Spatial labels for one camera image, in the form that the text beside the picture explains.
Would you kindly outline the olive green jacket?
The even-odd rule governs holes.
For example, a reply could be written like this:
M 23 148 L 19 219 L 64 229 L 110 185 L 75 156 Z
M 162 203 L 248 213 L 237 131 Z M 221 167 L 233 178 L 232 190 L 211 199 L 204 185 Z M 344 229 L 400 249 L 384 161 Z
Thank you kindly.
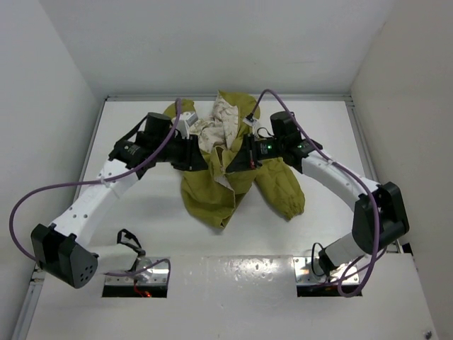
M 243 136 L 256 132 L 243 121 L 249 113 L 255 119 L 260 117 L 254 97 L 219 91 L 212 111 L 188 128 L 197 136 L 208 168 L 183 172 L 181 195 L 186 210 L 211 227 L 227 226 L 252 185 L 257 185 L 266 203 L 286 220 L 304 212 L 304 193 L 281 158 L 265 160 L 256 170 L 232 174 L 225 171 L 238 153 Z

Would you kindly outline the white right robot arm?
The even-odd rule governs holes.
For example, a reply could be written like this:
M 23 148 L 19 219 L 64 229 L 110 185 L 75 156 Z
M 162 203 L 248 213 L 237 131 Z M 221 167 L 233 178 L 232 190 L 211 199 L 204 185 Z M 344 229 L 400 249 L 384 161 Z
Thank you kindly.
M 226 172 L 254 170 L 265 160 L 281 158 L 286 165 L 318 181 L 345 202 L 353 212 L 352 230 L 320 250 L 318 263 L 323 275 L 371 254 L 374 247 L 389 246 L 409 231 L 401 190 L 395 183 L 377 183 L 327 155 L 320 155 L 322 145 L 302 138 L 289 113 L 274 113 L 270 122 L 273 136 L 259 139 L 245 135 Z

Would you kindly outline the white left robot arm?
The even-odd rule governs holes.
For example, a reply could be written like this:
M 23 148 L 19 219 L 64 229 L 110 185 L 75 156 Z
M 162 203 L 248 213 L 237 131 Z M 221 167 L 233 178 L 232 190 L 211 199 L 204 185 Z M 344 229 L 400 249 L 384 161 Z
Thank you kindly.
M 145 257 L 137 237 L 126 229 L 113 246 L 90 248 L 91 238 L 120 197 L 159 162 L 181 171 L 207 169 L 197 135 L 190 128 L 198 117 L 186 111 L 171 119 L 148 113 L 115 143 L 96 182 L 50 225 L 37 225 L 31 232 L 38 266 L 73 288 L 84 287 L 97 273 L 135 276 Z

